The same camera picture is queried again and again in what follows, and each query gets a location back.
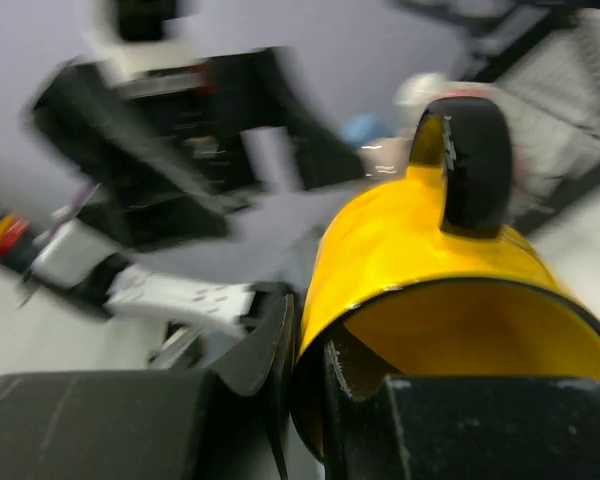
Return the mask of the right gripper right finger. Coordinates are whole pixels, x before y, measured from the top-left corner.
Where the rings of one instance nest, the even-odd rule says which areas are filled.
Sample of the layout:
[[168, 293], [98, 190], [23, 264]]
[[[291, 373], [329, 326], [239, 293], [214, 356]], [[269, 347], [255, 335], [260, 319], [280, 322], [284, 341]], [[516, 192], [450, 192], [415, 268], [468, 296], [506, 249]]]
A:
[[355, 391], [324, 348], [329, 479], [600, 479], [600, 384], [577, 377], [403, 377]]

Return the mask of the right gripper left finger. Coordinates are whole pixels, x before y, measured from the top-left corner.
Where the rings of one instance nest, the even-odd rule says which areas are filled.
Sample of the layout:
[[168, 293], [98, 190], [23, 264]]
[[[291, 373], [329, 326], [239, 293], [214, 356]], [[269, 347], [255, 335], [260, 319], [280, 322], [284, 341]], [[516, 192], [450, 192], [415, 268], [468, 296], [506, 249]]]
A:
[[284, 479], [295, 299], [205, 368], [0, 377], [0, 479]]

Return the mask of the yellow mug black handle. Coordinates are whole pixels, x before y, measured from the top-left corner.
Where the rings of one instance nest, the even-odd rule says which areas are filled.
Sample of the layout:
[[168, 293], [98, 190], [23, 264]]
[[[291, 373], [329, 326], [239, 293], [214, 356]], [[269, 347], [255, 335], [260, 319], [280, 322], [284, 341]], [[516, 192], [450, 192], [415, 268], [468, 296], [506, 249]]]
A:
[[405, 177], [350, 200], [316, 255], [291, 414], [323, 462], [325, 346], [354, 389], [403, 377], [577, 377], [600, 384], [600, 321], [507, 223], [508, 124], [493, 101], [426, 106]]

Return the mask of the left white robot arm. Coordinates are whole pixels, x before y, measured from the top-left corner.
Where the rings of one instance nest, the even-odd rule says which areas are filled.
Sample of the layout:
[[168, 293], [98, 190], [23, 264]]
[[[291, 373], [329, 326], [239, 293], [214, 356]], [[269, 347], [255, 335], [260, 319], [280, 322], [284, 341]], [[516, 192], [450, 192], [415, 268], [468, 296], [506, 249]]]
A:
[[365, 176], [359, 154], [297, 96], [285, 52], [199, 55], [175, 1], [91, 1], [94, 57], [61, 66], [30, 108], [38, 134], [88, 183], [42, 237], [26, 283], [105, 318], [137, 315], [243, 337], [295, 318], [284, 284], [155, 276], [138, 253], [222, 239], [264, 189], [243, 135], [280, 128], [306, 190]]

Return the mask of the pink speckled mug in rack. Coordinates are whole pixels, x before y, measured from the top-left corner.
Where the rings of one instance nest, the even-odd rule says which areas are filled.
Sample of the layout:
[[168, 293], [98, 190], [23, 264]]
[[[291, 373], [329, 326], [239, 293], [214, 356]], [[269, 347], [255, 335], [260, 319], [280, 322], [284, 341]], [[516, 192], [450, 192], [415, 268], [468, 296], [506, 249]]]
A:
[[[446, 83], [445, 95], [487, 98], [498, 105], [503, 114], [505, 114], [504, 107], [501, 105], [499, 90], [491, 84], [448, 81]], [[513, 124], [509, 119], [507, 123], [513, 150], [513, 204], [518, 208], [526, 207], [532, 209], [537, 206], [537, 202], [534, 195], [529, 192], [527, 186], [527, 158], [520, 145], [516, 142]]]

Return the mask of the translucent pink plastic cup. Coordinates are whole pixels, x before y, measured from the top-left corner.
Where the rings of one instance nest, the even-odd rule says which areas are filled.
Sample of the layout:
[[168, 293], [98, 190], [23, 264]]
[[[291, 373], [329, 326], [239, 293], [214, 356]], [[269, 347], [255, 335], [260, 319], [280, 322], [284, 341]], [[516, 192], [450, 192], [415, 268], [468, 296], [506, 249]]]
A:
[[374, 182], [404, 178], [414, 135], [415, 129], [407, 127], [394, 137], [379, 138], [359, 148], [367, 177]]

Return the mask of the light blue plastic cup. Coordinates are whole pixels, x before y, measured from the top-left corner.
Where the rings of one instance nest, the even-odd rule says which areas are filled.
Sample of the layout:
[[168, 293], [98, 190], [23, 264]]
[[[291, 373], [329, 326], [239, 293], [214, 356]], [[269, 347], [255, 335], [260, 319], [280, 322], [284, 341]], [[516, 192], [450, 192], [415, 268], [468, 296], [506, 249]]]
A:
[[340, 137], [354, 148], [391, 138], [394, 131], [375, 114], [359, 114], [349, 120], [340, 130]]

